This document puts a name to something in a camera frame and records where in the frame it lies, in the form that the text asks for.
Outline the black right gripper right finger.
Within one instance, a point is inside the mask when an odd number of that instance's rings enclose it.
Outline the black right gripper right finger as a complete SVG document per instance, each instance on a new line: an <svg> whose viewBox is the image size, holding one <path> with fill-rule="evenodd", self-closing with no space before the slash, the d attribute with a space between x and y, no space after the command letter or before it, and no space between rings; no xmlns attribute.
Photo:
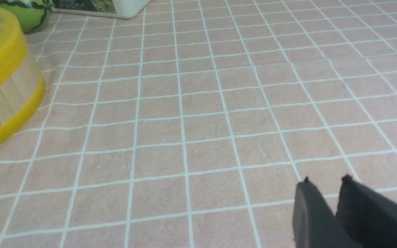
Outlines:
<svg viewBox="0 0 397 248"><path fill-rule="evenodd" d="M397 248L397 203L342 177L335 215L347 234L364 248Z"/></svg>

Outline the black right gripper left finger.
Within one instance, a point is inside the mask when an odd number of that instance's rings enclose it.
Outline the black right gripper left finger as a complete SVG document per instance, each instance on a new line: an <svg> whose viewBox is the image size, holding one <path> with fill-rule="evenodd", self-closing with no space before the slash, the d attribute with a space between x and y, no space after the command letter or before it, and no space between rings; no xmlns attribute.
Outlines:
<svg viewBox="0 0 397 248"><path fill-rule="evenodd" d="M357 248L334 217L316 185L306 177L296 185L293 210L296 248Z"/></svg>

